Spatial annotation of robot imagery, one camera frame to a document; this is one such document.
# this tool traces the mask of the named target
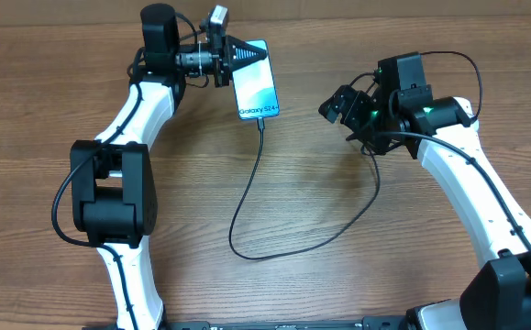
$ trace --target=smartphone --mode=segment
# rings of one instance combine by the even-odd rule
[[[247,43],[267,50],[265,40],[252,40],[247,41]],[[265,60],[256,61],[249,66],[233,71],[232,80],[240,119],[277,116],[280,113],[269,53]]]

